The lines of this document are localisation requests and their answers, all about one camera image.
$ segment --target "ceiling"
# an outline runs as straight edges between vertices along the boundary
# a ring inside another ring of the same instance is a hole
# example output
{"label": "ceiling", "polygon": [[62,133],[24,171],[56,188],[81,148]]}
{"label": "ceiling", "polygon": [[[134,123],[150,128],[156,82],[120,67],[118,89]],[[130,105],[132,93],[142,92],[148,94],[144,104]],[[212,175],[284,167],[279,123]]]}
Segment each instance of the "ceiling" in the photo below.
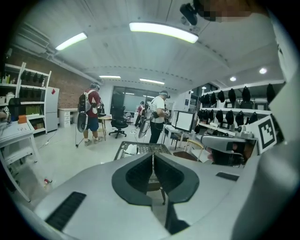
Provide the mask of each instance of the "ceiling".
{"label": "ceiling", "polygon": [[[261,80],[283,79],[277,45],[269,18],[252,14],[238,22],[208,22],[198,17],[195,28],[184,26],[179,8],[188,0],[44,0],[24,22],[43,33],[54,50],[67,39],[85,32],[86,40],[60,52],[55,58],[118,86],[181,93],[213,82],[232,86]],[[166,23],[191,29],[199,35],[191,44],[173,37],[131,32],[131,21]],[[18,46],[36,53],[39,48],[24,40]],[[267,67],[265,75],[259,68]],[[230,82],[234,75],[237,81]],[[164,86],[141,83],[139,78],[165,82]]]}

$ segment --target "refrigerator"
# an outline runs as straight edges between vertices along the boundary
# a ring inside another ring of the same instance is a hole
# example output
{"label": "refrigerator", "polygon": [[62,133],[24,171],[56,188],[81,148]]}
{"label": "refrigerator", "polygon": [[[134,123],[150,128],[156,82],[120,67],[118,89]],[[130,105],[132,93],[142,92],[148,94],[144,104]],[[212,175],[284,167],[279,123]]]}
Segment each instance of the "refrigerator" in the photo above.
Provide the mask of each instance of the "refrigerator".
{"label": "refrigerator", "polygon": [[47,87],[45,93],[45,121],[47,132],[58,128],[57,108],[60,89]]}

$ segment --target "rectangular ceiling light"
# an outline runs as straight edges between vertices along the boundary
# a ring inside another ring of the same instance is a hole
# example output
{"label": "rectangular ceiling light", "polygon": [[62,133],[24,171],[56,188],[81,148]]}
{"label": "rectangular ceiling light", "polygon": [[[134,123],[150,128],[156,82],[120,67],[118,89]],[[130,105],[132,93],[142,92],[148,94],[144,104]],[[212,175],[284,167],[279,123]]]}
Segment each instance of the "rectangular ceiling light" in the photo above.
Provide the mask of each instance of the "rectangular ceiling light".
{"label": "rectangular ceiling light", "polygon": [[154,98],[154,97],[150,97],[150,96],[146,96],[146,95],[143,95],[143,97]]}
{"label": "rectangular ceiling light", "polygon": [[131,22],[129,24],[132,32],[153,32],[179,38],[190,43],[195,43],[198,40],[198,35],[171,27],[165,24],[151,23],[151,22]]}
{"label": "rectangular ceiling light", "polygon": [[63,42],[61,45],[57,46],[55,49],[58,50],[58,51],[63,50],[66,47],[69,47],[72,44],[77,43],[77,42],[79,42],[81,40],[84,40],[86,38],[87,38],[87,36],[83,32],[79,33],[78,35],[70,38],[69,40],[67,40],[65,42]]}
{"label": "rectangular ceiling light", "polygon": [[101,78],[121,78],[120,76],[106,76],[106,75],[99,76],[99,77],[101,77]]}
{"label": "rectangular ceiling light", "polygon": [[158,83],[164,85],[164,82],[154,81],[154,80],[148,80],[148,79],[142,79],[140,78],[140,81],[142,82],[150,82],[150,83]]}

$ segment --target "brick wall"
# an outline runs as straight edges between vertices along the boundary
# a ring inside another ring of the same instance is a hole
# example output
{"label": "brick wall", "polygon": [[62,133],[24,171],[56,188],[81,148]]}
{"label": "brick wall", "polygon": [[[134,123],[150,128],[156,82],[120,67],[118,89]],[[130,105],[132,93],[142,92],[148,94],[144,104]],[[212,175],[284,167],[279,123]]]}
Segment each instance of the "brick wall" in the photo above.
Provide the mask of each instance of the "brick wall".
{"label": "brick wall", "polygon": [[89,88],[91,81],[70,72],[48,60],[31,55],[20,49],[13,48],[13,53],[7,63],[21,66],[26,62],[26,68],[43,73],[51,73],[49,86],[60,89],[58,107],[76,108],[79,96]]}

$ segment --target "shoe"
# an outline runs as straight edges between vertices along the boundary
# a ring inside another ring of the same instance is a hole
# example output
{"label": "shoe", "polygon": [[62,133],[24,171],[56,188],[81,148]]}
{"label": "shoe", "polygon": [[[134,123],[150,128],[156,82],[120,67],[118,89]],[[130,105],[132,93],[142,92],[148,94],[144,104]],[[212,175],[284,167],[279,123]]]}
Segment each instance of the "shoe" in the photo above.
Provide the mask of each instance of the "shoe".
{"label": "shoe", "polygon": [[92,141],[89,139],[87,142],[84,142],[85,146],[89,146],[92,143]]}
{"label": "shoe", "polygon": [[100,138],[100,137],[98,138],[98,140],[96,140],[96,139],[94,138],[94,144],[97,144],[97,143],[99,143],[99,142],[101,142],[101,138]]}

